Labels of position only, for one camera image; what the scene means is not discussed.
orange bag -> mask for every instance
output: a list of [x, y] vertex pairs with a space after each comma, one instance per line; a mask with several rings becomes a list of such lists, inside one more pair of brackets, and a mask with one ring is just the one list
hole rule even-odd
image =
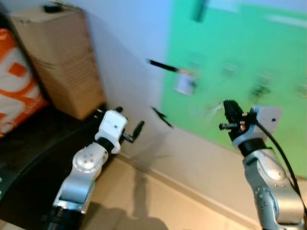
[[0, 138], [46, 105], [13, 35], [0, 29]]

green backdrop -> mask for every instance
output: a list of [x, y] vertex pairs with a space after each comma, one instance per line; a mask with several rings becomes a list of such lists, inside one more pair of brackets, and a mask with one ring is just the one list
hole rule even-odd
[[[191, 96], [180, 94], [174, 90], [178, 74], [167, 72], [163, 113], [170, 123], [231, 148], [227, 132], [218, 128], [226, 122], [224, 112], [214, 113], [219, 102], [236, 100], [244, 111], [255, 103], [280, 107], [274, 136], [295, 173], [307, 177], [306, 28], [268, 20], [306, 21], [306, 15], [242, 4], [239, 12], [207, 8], [196, 22], [196, 2], [174, 0], [167, 64], [196, 70], [197, 87]], [[268, 91], [257, 98], [260, 85]]]

black cable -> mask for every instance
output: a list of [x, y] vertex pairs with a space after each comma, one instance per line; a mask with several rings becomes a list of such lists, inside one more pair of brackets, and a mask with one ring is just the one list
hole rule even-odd
[[295, 174], [291, 168], [291, 165], [285, 155], [285, 153], [283, 152], [283, 149], [282, 147], [280, 147], [280, 145], [277, 143], [277, 141], [275, 140], [275, 138], [271, 135], [271, 133], [269, 133], [269, 131], [262, 125], [260, 124], [257, 120], [255, 121], [255, 125], [257, 125], [269, 138], [270, 140], [273, 142], [273, 144], [276, 146], [276, 148], [278, 149], [278, 151], [280, 152], [289, 172], [290, 172], [290, 176], [292, 178], [292, 181], [293, 181], [293, 187], [295, 189], [295, 191], [297, 192], [297, 194], [300, 196], [301, 200], [302, 200], [302, 203], [303, 203], [303, 206], [304, 206], [304, 219], [306, 220], [307, 219], [307, 209], [306, 209], [306, 206], [304, 204], [304, 201], [302, 199], [302, 195], [301, 195], [301, 192], [299, 191], [299, 187], [298, 187], [298, 183], [297, 183], [297, 180], [296, 180], [296, 177], [295, 177]]

robotic arm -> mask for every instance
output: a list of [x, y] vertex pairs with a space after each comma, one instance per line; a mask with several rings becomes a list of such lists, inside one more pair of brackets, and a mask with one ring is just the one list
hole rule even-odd
[[282, 111], [254, 106], [244, 113], [235, 101], [224, 101], [229, 124], [219, 128], [228, 133], [234, 147], [245, 157], [245, 177], [252, 188], [261, 226], [264, 230], [304, 230], [304, 204], [275, 156], [264, 144], [267, 136], [260, 129], [275, 131]]
[[128, 120], [121, 111], [121, 107], [107, 111], [95, 135], [95, 142], [74, 155], [71, 173], [62, 183], [53, 208], [45, 217], [45, 230], [80, 228], [94, 190], [95, 179], [109, 154], [118, 153], [124, 139], [133, 143], [144, 125], [144, 121], [141, 121], [132, 136], [124, 133]]

tiled floor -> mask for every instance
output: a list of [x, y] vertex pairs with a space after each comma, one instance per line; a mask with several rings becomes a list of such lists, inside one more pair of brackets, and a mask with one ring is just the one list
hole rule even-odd
[[[83, 230], [145, 229], [247, 230], [115, 159], [97, 180]], [[6, 224], [2, 230], [21, 228]]]

